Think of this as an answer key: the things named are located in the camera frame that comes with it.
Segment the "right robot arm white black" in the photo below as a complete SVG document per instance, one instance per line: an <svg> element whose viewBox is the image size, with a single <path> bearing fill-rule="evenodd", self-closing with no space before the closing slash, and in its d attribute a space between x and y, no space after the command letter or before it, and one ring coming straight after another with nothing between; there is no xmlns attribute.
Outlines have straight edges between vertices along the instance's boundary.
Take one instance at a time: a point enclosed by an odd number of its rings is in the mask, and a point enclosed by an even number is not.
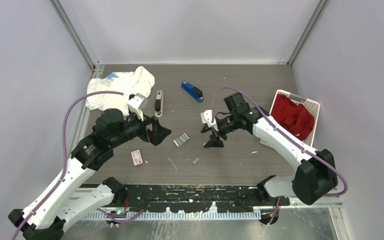
<svg viewBox="0 0 384 240"><path fill-rule="evenodd" d="M317 150L297 139L261 108L251 107L240 93L224 101L228 108L224 118L218 118L211 109L200 114L202 133L211 132L205 148L222 148L229 133L244 130L268 143L295 171L294 175L273 175L258 183L257 198L261 204L271 205L277 197L296 197L312 205L337 187L338 174L330 151Z"/></svg>

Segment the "blue black stapler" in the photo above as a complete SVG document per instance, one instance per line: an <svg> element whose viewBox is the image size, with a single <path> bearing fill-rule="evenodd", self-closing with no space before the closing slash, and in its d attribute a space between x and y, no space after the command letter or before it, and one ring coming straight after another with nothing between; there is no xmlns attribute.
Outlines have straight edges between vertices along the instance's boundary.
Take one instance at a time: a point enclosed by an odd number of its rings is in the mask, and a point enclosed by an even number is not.
<svg viewBox="0 0 384 240"><path fill-rule="evenodd" d="M183 81L181 83L181 88L185 90L198 103L201 103L204 101L203 92L196 86L189 83L188 81Z"/></svg>

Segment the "box of staples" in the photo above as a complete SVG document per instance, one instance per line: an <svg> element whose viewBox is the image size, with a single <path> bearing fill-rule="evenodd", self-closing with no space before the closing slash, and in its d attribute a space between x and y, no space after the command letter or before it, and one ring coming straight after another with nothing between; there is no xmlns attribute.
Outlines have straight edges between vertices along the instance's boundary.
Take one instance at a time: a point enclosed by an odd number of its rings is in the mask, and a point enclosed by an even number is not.
<svg viewBox="0 0 384 240"><path fill-rule="evenodd" d="M180 147L185 144L189 139L190 137L186 133L183 133L179 137L175 138L172 142L176 147Z"/></svg>

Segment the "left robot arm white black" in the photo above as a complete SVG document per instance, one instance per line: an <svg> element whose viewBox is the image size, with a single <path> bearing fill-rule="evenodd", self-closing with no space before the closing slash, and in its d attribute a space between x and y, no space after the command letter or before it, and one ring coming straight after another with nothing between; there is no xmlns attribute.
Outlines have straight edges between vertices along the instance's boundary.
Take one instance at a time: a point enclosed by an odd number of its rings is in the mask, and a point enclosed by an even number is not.
<svg viewBox="0 0 384 240"><path fill-rule="evenodd" d="M115 108L105 110L96 119L92 133L81 141L65 160L60 176L24 209L13 209L8 219L26 240L60 240L63 234L85 215L112 204L127 202L128 190L109 177L91 193L68 203L73 193L114 155L114 148L134 139L159 145L171 134L157 117L140 118L132 112L128 118Z"/></svg>

